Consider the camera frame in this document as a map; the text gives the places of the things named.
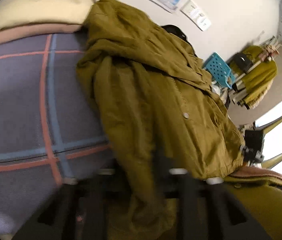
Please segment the olive brown jacket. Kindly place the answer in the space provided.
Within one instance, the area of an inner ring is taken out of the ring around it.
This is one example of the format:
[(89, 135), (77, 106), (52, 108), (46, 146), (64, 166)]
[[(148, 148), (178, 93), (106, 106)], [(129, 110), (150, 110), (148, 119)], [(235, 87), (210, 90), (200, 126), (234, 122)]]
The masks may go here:
[(118, 0), (95, 2), (84, 25), (76, 75), (133, 190), (128, 206), (110, 209), (108, 237), (157, 239), (173, 227), (176, 202), (164, 199), (153, 159), (224, 178), (243, 164), (244, 140), (189, 44)]

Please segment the hanging clothes on rack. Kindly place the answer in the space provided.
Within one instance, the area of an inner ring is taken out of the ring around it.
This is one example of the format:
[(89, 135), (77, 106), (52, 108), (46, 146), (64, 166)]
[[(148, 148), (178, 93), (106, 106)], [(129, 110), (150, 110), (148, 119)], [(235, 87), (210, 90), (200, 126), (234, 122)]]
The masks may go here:
[(275, 58), (279, 55), (282, 45), (276, 37), (268, 39), (261, 45), (249, 44), (239, 53), (244, 53), (253, 62), (252, 67), (244, 74), (232, 60), (229, 67), (234, 74), (235, 81), (229, 96), (234, 104), (254, 109), (270, 90), (278, 67)]

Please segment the teal plastic storage rack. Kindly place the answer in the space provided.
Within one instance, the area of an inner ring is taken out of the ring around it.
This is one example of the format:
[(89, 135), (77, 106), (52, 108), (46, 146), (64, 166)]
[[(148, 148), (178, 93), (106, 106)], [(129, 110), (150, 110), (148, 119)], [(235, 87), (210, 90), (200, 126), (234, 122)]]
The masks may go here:
[(231, 68), (217, 53), (213, 53), (203, 63), (203, 68), (212, 75), (214, 81), (221, 87), (232, 89), (235, 77)]

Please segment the black handbag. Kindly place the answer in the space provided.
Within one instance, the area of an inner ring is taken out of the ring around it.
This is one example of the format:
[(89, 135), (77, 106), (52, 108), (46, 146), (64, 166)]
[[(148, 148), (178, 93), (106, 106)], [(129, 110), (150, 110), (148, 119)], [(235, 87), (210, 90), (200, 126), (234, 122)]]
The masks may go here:
[(247, 74), (253, 65), (253, 62), (244, 53), (236, 53), (232, 60), (244, 74)]

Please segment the purple plaid bed sheet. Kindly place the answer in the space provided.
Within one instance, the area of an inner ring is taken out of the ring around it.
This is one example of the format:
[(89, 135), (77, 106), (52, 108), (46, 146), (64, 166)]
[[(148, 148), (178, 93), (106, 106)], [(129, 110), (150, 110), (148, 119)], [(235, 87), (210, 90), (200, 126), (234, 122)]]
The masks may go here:
[(76, 79), (87, 34), (0, 44), (0, 236), (11, 237), (64, 180), (112, 159)]

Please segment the cream pillow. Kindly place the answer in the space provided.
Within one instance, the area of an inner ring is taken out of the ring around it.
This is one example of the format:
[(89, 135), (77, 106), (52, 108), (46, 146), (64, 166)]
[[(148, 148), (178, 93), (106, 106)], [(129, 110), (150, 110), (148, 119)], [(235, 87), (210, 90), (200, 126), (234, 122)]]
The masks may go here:
[(1, 0), (0, 31), (28, 24), (81, 25), (93, 0)]

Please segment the white network wall plate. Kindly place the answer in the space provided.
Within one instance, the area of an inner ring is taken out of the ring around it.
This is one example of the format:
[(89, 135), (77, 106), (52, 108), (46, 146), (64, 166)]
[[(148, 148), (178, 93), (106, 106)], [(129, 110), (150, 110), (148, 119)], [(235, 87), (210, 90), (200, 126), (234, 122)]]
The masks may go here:
[(206, 31), (211, 26), (211, 21), (207, 16), (200, 16), (197, 25), (201, 31)]

